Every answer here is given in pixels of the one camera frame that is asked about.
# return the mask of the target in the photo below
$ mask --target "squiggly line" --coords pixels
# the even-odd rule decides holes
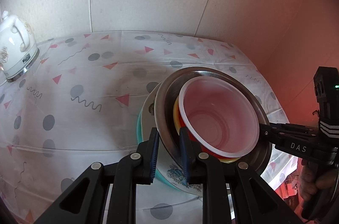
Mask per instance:
[[[30,92],[33,92],[33,96],[35,96],[35,98],[41,99],[42,93],[39,94],[39,91],[37,91],[35,89],[32,90],[32,87],[27,88],[27,90],[29,90]]]
[[[257,82],[261,83],[260,80],[257,79],[257,78],[250,77],[249,75],[246,75],[245,77],[249,77],[249,78],[252,79],[253,81],[257,81]]]
[[[101,104],[98,104],[95,108],[93,108],[93,106],[94,106],[94,102],[93,101],[90,102],[88,105],[86,105],[87,101],[86,100],[80,101],[80,97],[79,96],[75,97],[74,99],[71,98],[71,100],[74,101],[76,98],[78,98],[78,103],[79,104],[81,104],[82,102],[85,102],[85,107],[88,107],[90,104],[92,104],[92,109],[93,110],[96,110],[100,106],[99,112],[101,111]]]
[[[84,47],[84,48],[82,48],[80,51],[78,51],[78,52],[75,52],[74,53],[74,55],[72,55],[72,56],[69,56],[66,60],[68,60],[70,57],[73,57],[73,56],[75,56],[75,54],[76,53],[80,53],[83,49],[86,49],[86,47]]]
[[[168,44],[172,44],[169,40],[167,40],[167,39],[164,37],[163,34],[158,34],[158,35],[160,35],[161,38],[162,38],[165,42],[167,42]]]
[[[14,196],[14,198],[16,198],[17,197],[17,193],[15,192],[15,190],[19,187],[19,183],[21,183],[21,180],[22,180],[22,173],[25,171],[25,164],[27,164],[26,162],[23,162],[23,171],[20,173],[20,180],[19,180],[19,182],[17,183],[17,186],[15,187],[15,189],[14,189],[14,194],[15,194],[15,196]]]

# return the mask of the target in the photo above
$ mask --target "kettle handle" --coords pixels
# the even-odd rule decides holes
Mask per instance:
[[[21,20],[19,20],[18,18],[15,19],[14,26],[18,29],[18,31],[19,31],[19,33],[22,37],[23,43],[20,45],[20,51],[23,52],[29,46],[28,32],[27,32],[25,26],[23,25],[23,23],[21,22]]]

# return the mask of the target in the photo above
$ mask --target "kettle base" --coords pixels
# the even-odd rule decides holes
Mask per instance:
[[[16,74],[13,78],[7,79],[7,82],[9,82],[9,83],[15,82],[22,75],[24,75],[28,71],[28,69],[33,65],[33,63],[36,61],[39,54],[40,54],[40,50],[39,50],[39,48],[37,48],[37,52],[35,53],[34,57],[31,59],[31,61],[18,74]]]

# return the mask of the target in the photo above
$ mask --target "hand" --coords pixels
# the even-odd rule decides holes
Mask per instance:
[[[327,189],[334,186],[338,170],[331,169],[315,181],[315,174],[307,166],[307,161],[303,159],[301,165],[304,166],[300,176],[300,196],[303,200],[309,201],[319,189]]]

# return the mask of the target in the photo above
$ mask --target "patterned tablecloth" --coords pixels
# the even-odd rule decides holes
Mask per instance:
[[[269,84],[234,45],[162,33],[98,32],[50,39],[18,81],[0,87],[0,196],[22,223],[34,220],[92,162],[137,147],[136,122],[157,83],[187,66],[234,77],[271,122],[287,122]],[[273,150],[262,177],[274,189],[296,158]],[[200,197],[155,180],[137,187],[137,223],[202,223]]]

